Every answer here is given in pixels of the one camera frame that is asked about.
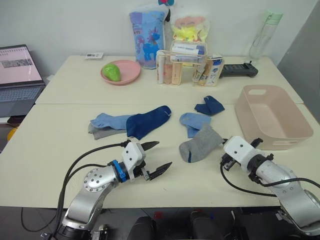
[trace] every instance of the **black remote control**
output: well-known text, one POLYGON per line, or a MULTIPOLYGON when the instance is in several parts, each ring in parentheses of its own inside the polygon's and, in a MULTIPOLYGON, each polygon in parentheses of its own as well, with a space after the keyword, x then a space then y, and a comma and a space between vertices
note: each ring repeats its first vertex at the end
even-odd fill
POLYGON ((220 78, 239 77, 239 76, 248 76, 253 78, 257 74, 258 74, 258 69, 252 66, 251 63, 225 64, 220 74, 220 78))

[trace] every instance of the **dark blue sock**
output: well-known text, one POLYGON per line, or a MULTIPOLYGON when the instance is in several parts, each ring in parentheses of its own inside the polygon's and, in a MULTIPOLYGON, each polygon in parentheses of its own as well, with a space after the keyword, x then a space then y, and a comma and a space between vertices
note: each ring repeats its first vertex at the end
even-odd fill
POLYGON ((126 134, 128 137, 140 140, 168 121, 170 115, 171 110, 168 106, 161 106, 144 114, 133 115, 126 121, 126 134))
POLYGON ((206 96, 204 101, 205 104, 197 104, 195 106, 194 109, 197 112, 212 116, 225 110, 224 106, 212 96, 206 96))

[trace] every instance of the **white wall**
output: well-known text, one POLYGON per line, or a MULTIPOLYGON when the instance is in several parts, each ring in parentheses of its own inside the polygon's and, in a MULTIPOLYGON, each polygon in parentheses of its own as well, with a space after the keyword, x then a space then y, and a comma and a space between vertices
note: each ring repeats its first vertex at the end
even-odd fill
MULTIPOLYGON (((43 75, 68 55, 134 56, 129 12, 157 0, 0 0, 0 46, 27 44, 43 75)), ((278 64, 317 0, 175 0, 172 13, 203 14, 210 52, 246 55, 266 10, 284 16, 266 50, 278 64)))

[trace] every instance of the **plastic bag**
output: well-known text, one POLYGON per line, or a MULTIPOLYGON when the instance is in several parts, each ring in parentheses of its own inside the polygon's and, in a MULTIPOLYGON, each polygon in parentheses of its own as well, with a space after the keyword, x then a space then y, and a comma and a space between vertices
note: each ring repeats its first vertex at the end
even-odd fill
POLYGON ((172 17, 173 39, 188 42, 205 42, 210 23, 204 16, 176 15, 172 17))
POLYGON ((130 13, 136 60, 145 69, 155 69, 157 51, 165 49, 164 21, 168 11, 165 5, 149 4, 130 13))

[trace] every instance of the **pink object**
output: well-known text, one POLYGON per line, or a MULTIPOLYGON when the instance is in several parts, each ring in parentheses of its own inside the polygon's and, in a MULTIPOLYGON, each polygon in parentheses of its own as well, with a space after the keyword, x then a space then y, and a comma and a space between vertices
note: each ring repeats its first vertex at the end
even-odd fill
POLYGON ((109 78, 107 78, 103 74, 102 72, 103 68, 100 71, 101 77, 103 77, 103 79, 107 83, 113 84, 113 85, 121 86, 121 85, 126 85, 131 83, 134 80, 136 80, 136 78, 139 76, 141 71, 140 65, 137 62, 131 61, 131 60, 117 60, 117 61, 109 62, 108 64, 115 64, 120 69, 120 74, 121 74, 120 81, 111 81, 109 80, 109 78))
POLYGON ((235 104, 244 138, 261 138, 262 150, 287 150, 314 131, 288 93, 274 85, 247 85, 235 104))

